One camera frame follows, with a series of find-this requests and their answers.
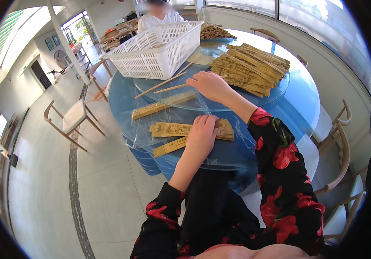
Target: round table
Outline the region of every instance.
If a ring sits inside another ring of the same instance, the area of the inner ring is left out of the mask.
[[[286,74],[286,78],[279,83],[276,89],[271,90],[270,97],[260,98],[248,94],[238,87],[235,89],[246,99],[268,111],[272,116],[280,118],[296,137],[298,147],[302,146],[305,140],[312,136],[319,118],[319,94],[312,76],[302,63],[283,47],[254,34],[231,29],[227,31],[235,35],[237,39],[202,40],[200,46],[178,71],[200,54],[203,54],[203,56],[187,68],[185,75],[164,84],[157,90],[183,84],[187,78],[192,77],[198,71],[208,71],[210,67],[207,64],[226,52],[227,44],[236,46],[242,43],[250,44],[289,60],[291,62],[289,74]],[[212,152],[203,162],[201,168],[236,170],[243,176],[247,172],[250,172],[252,176],[257,174],[255,141],[247,130],[246,122],[243,122],[227,107],[206,99],[190,86],[161,94],[154,94],[154,91],[151,91],[138,99],[134,99],[141,92],[160,82],[162,80],[127,78],[116,72],[108,85],[108,102],[112,115],[122,129],[126,144],[148,174],[155,175],[162,172],[169,180],[184,150],[182,148],[154,158],[153,148],[171,142],[178,137],[152,138],[149,132],[150,126],[155,122],[192,124],[195,117],[204,114],[227,118],[234,129],[234,141],[216,140]],[[168,103],[172,107],[136,120],[131,118],[134,109],[156,101],[164,103],[164,99],[169,96],[191,90],[196,91],[197,98],[181,104]]]

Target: chopstick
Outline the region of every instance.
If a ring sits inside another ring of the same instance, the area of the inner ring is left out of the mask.
[[[162,86],[162,85],[165,84],[165,83],[168,83],[168,82],[171,81],[171,80],[176,79],[177,77],[179,77],[179,76],[181,76],[181,75],[184,75],[186,72],[187,72],[187,71],[185,71],[185,72],[183,72],[183,73],[181,73],[181,74],[178,74],[178,75],[176,75],[176,76],[174,76],[174,77],[171,77],[170,79],[165,80],[165,81],[162,82],[161,84],[157,84],[156,86],[149,88],[148,90],[146,90],[146,91],[140,93],[139,95],[135,96],[135,99],[139,98],[140,96],[143,96],[143,95],[146,94],[147,92],[150,92],[150,91],[154,90],[155,88],[157,88],[157,87],[159,87],[159,86]]]
[[[227,75],[222,75],[220,77],[221,78],[226,78]],[[187,86],[187,85],[188,84],[182,84],[182,85],[178,85],[178,86],[173,86],[173,87],[170,87],[170,88],[167,88],[167,89],[162,89],[162,90],[156,91],[156,92],[154,92],[154,94],[161,93],[161,92],[166,92],[166,91],[169,91],[169,90],[174,90],[174,89],[177,89],[177,88],[180,88],[180,87],[183,87],[183,86]]]
[[[178,74],[181,73],[181,72],[183,72],[184,70],[186,70],[191,64],[193,64],[194,62],[198,61],[202,56],[203,56],[203,54],[200,54],[193,61],[191,61],[190,63],[188,63],[188,65],[186,65],[183,69],[181,69],[181,71],[178,72]]]

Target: black pants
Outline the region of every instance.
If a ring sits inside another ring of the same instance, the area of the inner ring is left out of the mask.
[[[185,215],[181,241],[197,255],[220,244],[227,228],[241,221],[251,221],[260,227],[259,220],[241,197],[229,188],[231,171],[199,169],[185,194]]]

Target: white plastic basket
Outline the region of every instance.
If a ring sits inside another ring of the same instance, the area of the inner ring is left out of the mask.
[[[204,22],[160,24],[122,43],[109,58],[124,77],[167,80],[200,45]]]

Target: dark door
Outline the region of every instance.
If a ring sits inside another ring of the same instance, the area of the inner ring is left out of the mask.
[[[51,86],[52,83],[49,81],[48,77],[46,76],[45,72],[43,71],[37,60],[33,63],[33,65],[31,65],[31,68],[36,77],[39,79],[40,83],[42,83],[43,87],[45,89],[48,89],[48,87]]]

